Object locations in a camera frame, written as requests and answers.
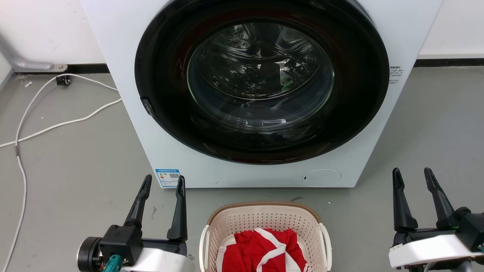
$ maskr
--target teal connector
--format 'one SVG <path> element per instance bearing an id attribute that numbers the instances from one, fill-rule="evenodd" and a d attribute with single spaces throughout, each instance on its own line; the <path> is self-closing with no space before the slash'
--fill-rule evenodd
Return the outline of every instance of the teal connector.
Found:
<path id="1" fill-rule="evenodd" d="M 122 267 L 122 257 L 119 255 L 112 255 L 104 267 L 103 272 L 119 272 Z"/>

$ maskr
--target black baseboard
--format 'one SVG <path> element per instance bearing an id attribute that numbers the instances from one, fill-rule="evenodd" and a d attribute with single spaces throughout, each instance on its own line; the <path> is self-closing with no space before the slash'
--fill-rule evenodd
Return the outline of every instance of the black baseboard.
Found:
<path id="1" fill-rule="evenodd" d="M 451 67 L 451 66 L 484 66 L 484 59 L 432 59 L 416 60 L 413 67 Z M 71 74 L 109 74 L 105 63 L 99 64 L 69 64 L 63 73 Z M 58 75 L 61 73 L 16 73 L 17 75 Z"/>
<path id="2" fill-rule="evenodd" d="M 484 66 L 484 59 L 416 60 L 413 67 Z"/>
<path id="3" fill-rule="evenodd" d="M 16 73 L 17 75 L 59 75 L 59 74 L 109 74 L 109 69 L 105 63 L 99 64 L 68 64 L 67 70 L 64 72 L 29 72 L 29 73 Z"/>

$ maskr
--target basket handle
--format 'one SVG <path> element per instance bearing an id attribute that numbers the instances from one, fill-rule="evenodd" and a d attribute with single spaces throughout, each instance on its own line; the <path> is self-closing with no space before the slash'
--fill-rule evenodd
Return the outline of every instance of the basket handle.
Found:
<path id="1" fill-rule="evenodd" d="M 326 261 L 325 266 L 326 266 L 326 271 L 331 271 L 331 266 L 333 266 L 333 251 L 331 248 L 331 240 L 330 240 L 330 235 L 328 233 L 328 230 L 326 227 L 323 225 L 323 223 L 320 223 L 319 226 L 320 228 L 320 238 L 321 238 L 321 248 L 323 249 L 323 259 Z"/>
<path id="2" fill-rule="evenodd" d="M 208 239 L 208 229 L 210 225 L 206 225 L 205 228 L 203 228 L 202 235 L 200 237 L 200 245 L 198 246 L 198 260 L 200 262 L 200 270 L 201 272 L 205 272 L 205 270 L 208 268 L 208 259 L 209 259 L 209 251 L 208 251 L 208 243 L 205 243 L 205 241 Z"/>

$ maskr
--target white wall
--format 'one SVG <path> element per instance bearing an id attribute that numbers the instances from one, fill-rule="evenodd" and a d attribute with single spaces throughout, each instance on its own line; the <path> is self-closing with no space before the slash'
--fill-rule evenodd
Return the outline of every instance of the white wall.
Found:
<path id="1" fill-rule="evenodd" d="M 0 33 L 29 60 L 105 62 L 80 0 L 0 0 Z"/>
<path id="2" fill-rule="evenodd" d="M 484 58 L 483 11 L 484 0 L 447 0 L 419 58 Z M 0 33 L 29 60 L 105 62 L 80 0 L 0 0 Z"/>
<path id="3" fill-rule="evenodd" d="M 447 0 L 420 59 L 484 58 L 484 0 Z"/>
<path id="4" fill-rule="evenodd" d="M 8 76 L 10 76 L 11 72 L 12 67 L 0 53 L 0 91 L 2 90 L 3 84 L 8 79 Z"/>

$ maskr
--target concrete floor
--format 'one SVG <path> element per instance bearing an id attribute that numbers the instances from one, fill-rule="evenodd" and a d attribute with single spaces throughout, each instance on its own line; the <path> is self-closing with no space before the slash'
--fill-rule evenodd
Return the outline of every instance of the concrete floor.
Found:
<path id="1" fill-rule="evenodd" d="M 110 75 L 89 77 L 114 85 Z M 0 92 L 0 144 L 14 140 L 25 108 L 48 79 L 19 77 Z M 32 85 L 25 87 L 29 81 Z M 34 104 L 21 136 L 84 117 L 118 97 L 115 91 L 77 78 L 69 87 L 49 85 Z M 483 101 L 483 67 L 414 69 L 355 188 L 189 189 L 189 253 L 198 259 L 201 231 L 220 206 L 298 198 L 320 215 L 330 233 L 333 271 L 391 271 L 394 167 L 402 171 L 410 209 L 420 227 L 433 227 L 436 221 L 424 167 L 433 169 L 454 208 L 484 212 Z M 102 236 L 111 224 L 122 224 L 142 179 L 151 173 L 122 103 L 88 121 L 22 142 L 20 152 L 29 190 L 9 272 L 77 271 L 81 242 Z M 0 149 L 0 173 L 3 266 L 22 206 L 22 176 L 13 145 Z M 153 182 L 143 236 L 164 238 L 174 207 L 174 192 Z M 474 271 L 484 269 L 474 265 Z"/>

